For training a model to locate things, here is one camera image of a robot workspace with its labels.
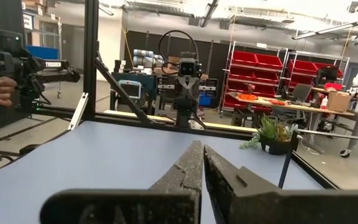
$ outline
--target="wheel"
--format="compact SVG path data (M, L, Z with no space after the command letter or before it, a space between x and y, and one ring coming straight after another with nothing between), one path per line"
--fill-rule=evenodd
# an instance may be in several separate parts
M341 157L342 158L349 158L349 156L351 156L351 151L346 149L346 150L342 150L341 151Z

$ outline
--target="floor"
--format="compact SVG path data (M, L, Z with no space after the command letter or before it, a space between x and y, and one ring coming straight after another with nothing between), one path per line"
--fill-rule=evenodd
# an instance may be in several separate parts
M83 84L78 83L62 83L62 97L57 98L59 85L50 83L46 86L45 96L52 102L54 106L64 106L75 108L82 94ZM104 111L109 109L109 85L106 82L97 82L96 91L96 110ZM226 115L220 118L216 110L205 110L206 122L230 124L231 116ZM48 141L54 136L64 132L68 127L68 121L52 118L48 116L34 115L34 119L23 119L12 125L0 129L0 138L11 135L9 140L0 140L0 151L19 153L19 150L28 144L41 144ZM342 123L353 125L352 121L345 119ZM29 128L19 134L16 132ZM338 134L344 134L345 130L337 128ZM307 162L314 166L326 177L331 179L342 189L358 189L358 143L356 148L351 152L351 156L347 159L341 158L339 152L346 148L347 139L329 139L326 137L316 136L314 143L325 149L322 155L315 155L314 152L303 146L299 146L298 153ZM7 164L8 160L4 159L0 162L0 167Z

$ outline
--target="person's hand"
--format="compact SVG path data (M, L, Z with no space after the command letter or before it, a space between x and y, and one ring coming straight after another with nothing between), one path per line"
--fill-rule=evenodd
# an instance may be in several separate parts
M0 105L11 106L11 93L15 91L17 83L8 77L0 78Z

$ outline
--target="office chair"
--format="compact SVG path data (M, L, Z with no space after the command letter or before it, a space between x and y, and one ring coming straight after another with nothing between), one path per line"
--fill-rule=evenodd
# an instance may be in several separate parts
M312 89L311 85L307 84L297 84L292 94L289 96L291 102L293 104L304 103ZM306 114L304 111L298 110L288 110L283 107L272 107L273 114L278 118L279 121L289 122L289 121L304 121L306 118Z

